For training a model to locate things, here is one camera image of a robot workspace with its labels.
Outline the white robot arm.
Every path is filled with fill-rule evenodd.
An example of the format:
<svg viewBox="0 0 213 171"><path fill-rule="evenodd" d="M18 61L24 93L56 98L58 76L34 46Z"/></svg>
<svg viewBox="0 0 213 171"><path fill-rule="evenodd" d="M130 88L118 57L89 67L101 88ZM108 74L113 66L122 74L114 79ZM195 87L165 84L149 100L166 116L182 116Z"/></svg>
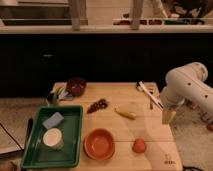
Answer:
<svg viewBox="0 0 213 171"><path fill-rule="evenodd" d="M203 112L213 116L213 88L205 84L207 77L208 70L200 62L174 68L166 74L166 86L160 93L163 124L173 120L175 109L185 100L194 102Z"/></svg>

